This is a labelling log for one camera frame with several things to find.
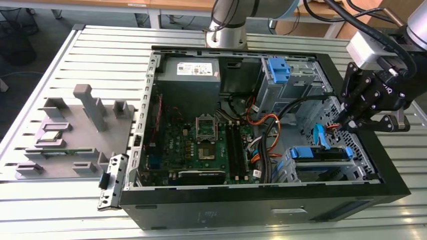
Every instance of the motherboard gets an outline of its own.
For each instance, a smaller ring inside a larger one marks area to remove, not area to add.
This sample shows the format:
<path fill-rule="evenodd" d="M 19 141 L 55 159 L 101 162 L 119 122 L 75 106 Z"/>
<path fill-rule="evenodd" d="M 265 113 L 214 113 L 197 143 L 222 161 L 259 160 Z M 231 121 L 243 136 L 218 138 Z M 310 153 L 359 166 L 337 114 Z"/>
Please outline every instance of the motherboard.
<path fill-rule="evenodd" d="M 202 115 L 167 123 L 163 153 L 147 155 L 143 186 L 251 184 L 247 146 L 254 127 Z"/>

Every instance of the blue plastic tab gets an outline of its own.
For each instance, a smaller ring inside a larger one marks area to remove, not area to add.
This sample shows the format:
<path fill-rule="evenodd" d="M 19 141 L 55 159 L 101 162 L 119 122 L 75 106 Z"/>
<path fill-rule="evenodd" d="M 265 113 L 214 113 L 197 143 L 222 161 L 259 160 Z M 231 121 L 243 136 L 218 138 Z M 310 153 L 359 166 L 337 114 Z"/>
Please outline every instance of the blue plastic tab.
<path fill-rule="evenodd" d="M 291 148 L 291 156 L 294 159 L 313 159 L 315 157 L 313 149 L 306 146 Z"/>
<path fill-rule="evenodd" d="M 295 148 L 291 148 L 290 152 L 291 152 L 291 157 L 293 157 L 294 159 L 297 159 L 297 158 L 299 157 L 299 154 L 298 154 Z"/>
<path fill-rule="evenodd" d="M 354 150 L 350 146 L 346 147 L 346 153 L 347 153 L 349 159 L 353 159 L 354 158 Z"/>
<path fill-rule="evenodd" d="M 273 173 L 271 173 L 271 179 L 275 178 L 277 174 L 279 173 L 282 167 L 283 167 L 285 163 L 283 161 L 281 161 L 279 165 L 275 166 L 274 170 L 273 170 Z"/>
<path fill-rule="evenodd" d="M 314 125 L 313 137 L 314 137 L 314 145 L 318 145 L 321 140 L 321 145 L 326 149 L 329 150 L 331 149 L 331 146 L 329 145 L 329 141 L 327 141 L 326 129 L 322 124 Z"/>
<path fill-rule="evenodd" d="M 275 84 L 286 84 L 291 77 L 291 67 L 283 57 L 269 58 L 269 68 Z"/>

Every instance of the white label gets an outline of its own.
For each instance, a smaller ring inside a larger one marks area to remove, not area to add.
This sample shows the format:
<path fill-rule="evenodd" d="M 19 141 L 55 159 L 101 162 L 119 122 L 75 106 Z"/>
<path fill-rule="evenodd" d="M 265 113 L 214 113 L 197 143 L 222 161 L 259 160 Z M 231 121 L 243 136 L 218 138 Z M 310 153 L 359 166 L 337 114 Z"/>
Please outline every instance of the white label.
<path fill-rule="evenodd" d="M 307 213 L 303 208 L 281 208 L 281 209 L 271 209 L 273 214 L 299 214 Z"/>
<path fill-rule="evenodd" d="M 254 170 L 254 177 L 261 178 L 262 177 L 262 171 Z"/>
<path fill-rule="evenodd" d="M 131 7 L 143 7 L 143 8 L 147 7 L 146 4 L 137 4 L 137 3 L 129 3 L 127 5 L 131 6 Z"/>
<path fill-rule="evenodd" d="M 259 110 L 261 110 L 261 108 L 258 107 L 258 106 L 255 106 L 255 105 L 253 105 L 253 110 L 258 113 L 259 112 Z"/>
<path fill-rule="evenodd" d="M 177 75 L 213 76 L 213 63 L 181 62 L 177 66 Z"/>

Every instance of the ram slot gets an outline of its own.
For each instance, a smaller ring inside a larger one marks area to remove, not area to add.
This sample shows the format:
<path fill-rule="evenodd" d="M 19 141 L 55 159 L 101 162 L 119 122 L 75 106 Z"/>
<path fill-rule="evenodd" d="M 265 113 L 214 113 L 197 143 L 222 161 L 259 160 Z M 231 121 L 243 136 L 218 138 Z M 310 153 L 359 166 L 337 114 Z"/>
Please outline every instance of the ram slot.
<path fill-rule="evenodd" d="M 245 177 L 247 174 L 246 158 L 243 152 L 243 142 L 241 136 L 239 126 L 227 126 L 227 153 L 229 153 L 229 166 L 230 177 Z"/>

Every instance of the green circuit board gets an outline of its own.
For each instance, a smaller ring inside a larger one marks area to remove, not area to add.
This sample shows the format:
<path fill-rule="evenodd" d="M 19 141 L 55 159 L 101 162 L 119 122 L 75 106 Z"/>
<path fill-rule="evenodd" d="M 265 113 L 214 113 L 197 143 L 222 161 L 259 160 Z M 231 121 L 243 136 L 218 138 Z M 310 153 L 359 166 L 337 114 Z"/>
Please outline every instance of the green circuit board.
<path fill-rule="evenodd" d="M 170 186 L 171 174 L 181 171 L 225 171 L 227 184 L 253 184 L 251 177 L 237 180 L 230 176 L 230 163 L 227 153 L 226 123 L 218 124 L 217 141 L 197 141 L 197 123 L 170 123 L 166 128 L 163 141 L 163 156 L 155 160 L 157 166 L 150 170 L 153 186 Z M 239 127 L 243 148 L 247 146 L 246 138 L 253 135 L 253 127 Z"/>

